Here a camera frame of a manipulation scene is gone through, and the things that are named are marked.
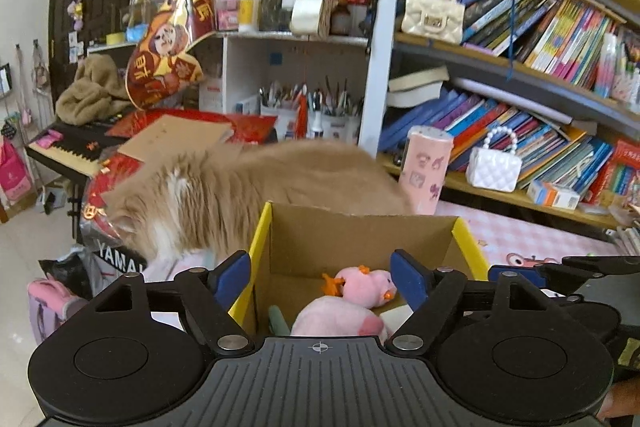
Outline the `white quilted pearl handbag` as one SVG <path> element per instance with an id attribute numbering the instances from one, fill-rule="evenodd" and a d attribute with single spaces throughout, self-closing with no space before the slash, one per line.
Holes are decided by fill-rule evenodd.
<path id="1" fill-rule="evenodd" d="M 505 150 L 494 150 L 490 142 L 496 135 L 505 134 L 510 145 Z M 512 193 L 518 183 L 522 160 L 518 151 L 518 136 L 506 126 L 492 129 L 481 147 L 474 147 L 468 167 L 465 170 L 466 182 L 477 188 L 503 193 Z"/>

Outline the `cream quilted handbag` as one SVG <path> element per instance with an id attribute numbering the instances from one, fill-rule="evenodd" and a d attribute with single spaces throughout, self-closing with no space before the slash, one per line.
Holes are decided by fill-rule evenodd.
<path id="1" fill-rule="evenodd" d="M 406 0 L 400 30 L 407 35 L 462 43 L 465 6 L 457 0 Z"/>

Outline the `brown blanket pile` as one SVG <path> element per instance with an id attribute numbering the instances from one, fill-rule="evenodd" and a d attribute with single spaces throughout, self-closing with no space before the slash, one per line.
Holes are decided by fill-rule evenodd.
<path id="1" fill-rule="evenodd" d="M 78 63 L 74 81 L 56 101 L 55 115 L 64 124 L 79 127 L 113 117 L 130 105 L 114 60 L 91 54 Z"/>

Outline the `red gold decorative bag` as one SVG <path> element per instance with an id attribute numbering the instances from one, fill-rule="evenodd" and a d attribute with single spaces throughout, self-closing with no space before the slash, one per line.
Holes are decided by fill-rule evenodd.
<path id="1" fill-rule="evenodd" d="M 203 71 L 191 50 L 215 30 L 215 0 L 165 0 L 130 56 L 130 102 L 146 109 L 200 81 Z"/>

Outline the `large pink plush toy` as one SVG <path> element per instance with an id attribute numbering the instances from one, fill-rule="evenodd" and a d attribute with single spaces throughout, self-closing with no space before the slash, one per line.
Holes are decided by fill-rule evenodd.
<path id="1" fill-rule="evenodd" d="M 371 310 L 344 298 L 323 296 L 311 301 L 297 314 L 291 329 L 298 337 L 373 336 L 381 343 L 390 330 Z"/>

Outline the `pink printed table mat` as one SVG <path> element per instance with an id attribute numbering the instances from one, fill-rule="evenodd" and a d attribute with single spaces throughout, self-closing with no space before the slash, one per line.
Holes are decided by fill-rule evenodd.
<path id="1" fill-rule="evenodd" d="M 463 219 L 488 261 L 489 268 L 493 265 L 531 267 L 536 262 L 559 262 L 565 257 L 610 257 L 618 253 L 613 244 L 600 239 L 533 225 L 449 202 L 440 202 L 433 216 Z"/>

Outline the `yellow cardboard box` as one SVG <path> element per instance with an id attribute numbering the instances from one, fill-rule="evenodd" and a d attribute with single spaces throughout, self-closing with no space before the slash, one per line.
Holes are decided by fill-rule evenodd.
<path id="1" fill-rule="evenodd" d="M 437 216 L 353 216 L 267 202 L 250 244 L 250 283 L 229 314 L 251 336 L 265 334 L 268 308 L 288 323 L 322 295 L 322 275 L 365 265 L 387 270 L 407 251 L 428 269 L 448 267 L 487 279 L 489 263 L 465 221 Z"/>

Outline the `orange white medicine box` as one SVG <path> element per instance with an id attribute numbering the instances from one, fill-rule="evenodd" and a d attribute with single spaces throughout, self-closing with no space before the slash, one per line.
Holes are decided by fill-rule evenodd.
<path id="1" fill-rule="evenodd" d="M 528 198 L 538 206 L 573 211 L 580 202 L 580 196 L 571 188 L 534 180 L 526 191 Z"/>

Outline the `pink cylindrical tin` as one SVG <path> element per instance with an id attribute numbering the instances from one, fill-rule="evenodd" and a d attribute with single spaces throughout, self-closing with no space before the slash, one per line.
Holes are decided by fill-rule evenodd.
<path id="1" fill-rule="evenodd" d="M 408 133 L 399 184 L 417 215 L 434 215 L 444 185 L 454 138 L 428 126 Z"/>

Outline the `orange fluffy cat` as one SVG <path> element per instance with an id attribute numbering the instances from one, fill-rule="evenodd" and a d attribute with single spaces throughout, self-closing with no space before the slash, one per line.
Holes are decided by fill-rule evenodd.
<path id="1" fill-rule="evenodd" d="M 250 246 L 266 202 L 356 216 L 408 216 L 400 185 L 356 145 L 293 140 L 220 143 L 150 161 L 104 194 L 122 243 L 147 262 Z"/>

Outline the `white eraser block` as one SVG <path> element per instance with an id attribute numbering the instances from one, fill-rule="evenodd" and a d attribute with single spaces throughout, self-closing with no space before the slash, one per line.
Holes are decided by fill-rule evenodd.
<path id="1" fill-rule="evenodd" d="M 398 329 L 404 325 L 405 321 L 407 321 L 412 314 L 413 311 L 408 305 L 402 305 L 382 312 L 380 317 L 386 329 L 390 332 L 390 335 L 393 335 L 393 333 L 396 333 Z"/>

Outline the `wooden bookshelf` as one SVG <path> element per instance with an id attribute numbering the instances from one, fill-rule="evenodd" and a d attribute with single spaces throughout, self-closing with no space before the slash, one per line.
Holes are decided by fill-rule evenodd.
<path id="1" fill-rule="evenodd" d="M 624 139 L 639 141 L 639 115 L 624 104 L 602 98 L 585 88 L 574 86 L 564 80 L 536 72 L 520 63 L 511 63 L 506 58 L 492 57 L 485 52 L 454 46 L 453 44 L 407 36 L 401 32 L 394 35 L 392 49 L 412 55 L 416 62 L 424 65 L 429 60 L 441 61 L 454 78 L 474 80 L 484 86 L 493 87 L 537 102 L 573 118 L 582 130 L 593 130 L 606 141 Z M 547 213 L 554 220 L 564 219 L 589 225 L 598 229 L 614 229 L 620 225 L 615 217 L 598 215 L 579 209 L 563 210 L 535 205 L 523 191 L 503 193 L 472 187 L 466 183 L 461 172 L 446 176 L 445 197 L 459 197 L 463 205 L 469 205 L 473 197 L 496 200 L 521 210 L 529 209 Z"/>

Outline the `small pink plush chick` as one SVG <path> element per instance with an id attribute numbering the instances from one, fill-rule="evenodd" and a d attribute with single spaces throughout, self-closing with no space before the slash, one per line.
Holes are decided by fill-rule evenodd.
<path id="1" fill-rule="evenodd" d="M 365 265 L 341 269 L 334 277 L 323 273 L 322 279 L 322 291 L 327 296 L 341 297 L 367 309 L 385 306 L 397 294 L 390 272 L 371 270 Z"/>

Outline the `black electronic keyboard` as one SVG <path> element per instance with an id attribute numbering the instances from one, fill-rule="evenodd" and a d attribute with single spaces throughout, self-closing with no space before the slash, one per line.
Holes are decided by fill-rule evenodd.
<path id="1" fill-rule="evenodd" d="M 55 121 L 26 145 L 26 154 L 70 180 L 92 178 L 104 159 L 126 142 L 126 138 L 110 135 L 113 127 L 114 122 L 109 121 L 80 127 Z"/>

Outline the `white pen holder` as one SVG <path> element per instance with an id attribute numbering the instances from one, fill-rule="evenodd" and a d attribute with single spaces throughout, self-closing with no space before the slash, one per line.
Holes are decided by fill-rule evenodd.
<path id="1" fill-rule="evenodd" d="M 260 115 L 274 116 L 277 118 L 274 124 L 277 140 L 279 142 L 296 138 L 297 110 L 260 106 Z M 357 144 L 360 131 L 359 116 L 330 116 L 309 109 L 307 112 L 307 128 L 305 138 L 322 138 L 325 140 L 337 140 L 347 144 Z"/>

